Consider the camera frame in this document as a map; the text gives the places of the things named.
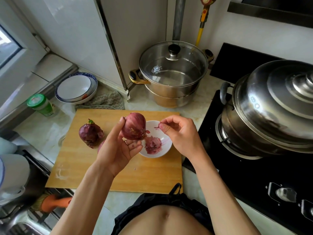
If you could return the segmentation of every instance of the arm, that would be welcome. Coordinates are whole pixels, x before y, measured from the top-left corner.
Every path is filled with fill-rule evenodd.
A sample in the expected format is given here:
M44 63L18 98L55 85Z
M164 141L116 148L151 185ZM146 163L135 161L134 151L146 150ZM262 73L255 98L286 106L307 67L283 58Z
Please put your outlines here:
M51 235L92 234L113 179L142 149L141 141L123 141L124 124L122 117L109 133Z
M215 234L260 235L218 174L192 119L173 115L162 120L159 127L194 166Z

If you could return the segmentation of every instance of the steel pot lid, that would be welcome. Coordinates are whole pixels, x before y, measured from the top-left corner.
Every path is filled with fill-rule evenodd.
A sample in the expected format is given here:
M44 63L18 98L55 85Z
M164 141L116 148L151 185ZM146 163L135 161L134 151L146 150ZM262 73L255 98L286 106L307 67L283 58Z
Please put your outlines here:
M234 106L257 134L286 147L313 146L313 65L265 63L238 82Z
M139 68L151 82L183 87L204 77L208 59L192 44L165 41L149 47L142 53Z

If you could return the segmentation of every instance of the stove burner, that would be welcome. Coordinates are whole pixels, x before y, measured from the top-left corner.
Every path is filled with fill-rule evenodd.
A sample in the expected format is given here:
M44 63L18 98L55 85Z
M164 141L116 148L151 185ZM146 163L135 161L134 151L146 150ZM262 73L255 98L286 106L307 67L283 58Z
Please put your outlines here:
M222 125L221 115L219 115L217 120L216 120L215 131L216 131L216 134L217 134L219 141L232 154L235 154L238 157L241 157L244 159L249 159L249 160L256 160L256 159L262 158L259 156L253 156L253 155L245 152L244 150L242 150L240 147L238 147L236 144L234 144L233 142L231 142L229 140L229 137L227 136L227 134L223 128L223 125Z

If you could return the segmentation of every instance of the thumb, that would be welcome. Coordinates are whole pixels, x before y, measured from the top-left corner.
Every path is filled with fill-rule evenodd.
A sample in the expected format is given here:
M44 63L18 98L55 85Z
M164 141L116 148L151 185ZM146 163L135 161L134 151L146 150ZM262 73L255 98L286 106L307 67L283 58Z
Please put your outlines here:
M162 130L163 133L165 133L170 139L174 138L177 136L179 133L174 130L171 126L164 124L164 123L159 123L159 128Z
M117 138L119 136L120 131L122 130L125 124L125 118L121 117L119 122L112 128L111 132L108 135L108 138Z

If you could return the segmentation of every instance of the hand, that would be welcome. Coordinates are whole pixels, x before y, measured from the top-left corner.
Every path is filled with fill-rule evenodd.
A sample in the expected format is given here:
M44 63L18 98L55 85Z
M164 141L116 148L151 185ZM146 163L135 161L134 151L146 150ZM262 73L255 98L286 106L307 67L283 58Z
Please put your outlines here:
M142 149L141 141L123 140L120 131L124 124L125 119L121 117L100 148L96 160L101 163L103 167L107 168L114 177L116 177Z
M171 115L161 120L159 127L170 137L175 148L191 162L203 154L206 155L192 119Z

